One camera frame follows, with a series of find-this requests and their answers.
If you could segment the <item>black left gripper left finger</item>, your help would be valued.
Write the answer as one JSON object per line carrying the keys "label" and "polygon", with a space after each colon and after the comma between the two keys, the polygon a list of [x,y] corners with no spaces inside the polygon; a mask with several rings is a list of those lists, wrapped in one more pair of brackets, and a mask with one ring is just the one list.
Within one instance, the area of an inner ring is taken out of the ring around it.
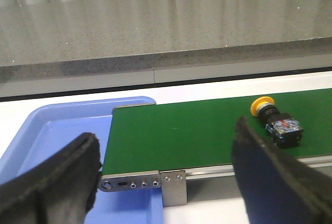
{"label": "black left gripper left finger", "polygon": [[1,185],[1,223],[84,223],[101,177],[100,143],[83,133]]}

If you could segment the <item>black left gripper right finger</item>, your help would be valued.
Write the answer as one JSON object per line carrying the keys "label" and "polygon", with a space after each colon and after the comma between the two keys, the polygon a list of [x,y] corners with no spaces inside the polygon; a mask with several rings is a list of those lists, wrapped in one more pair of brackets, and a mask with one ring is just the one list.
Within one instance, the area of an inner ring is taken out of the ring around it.
{"label": "black left gripper right finger", "polygon": [[236,123],[232,164],[250,223],[331,223],[331,177]]}

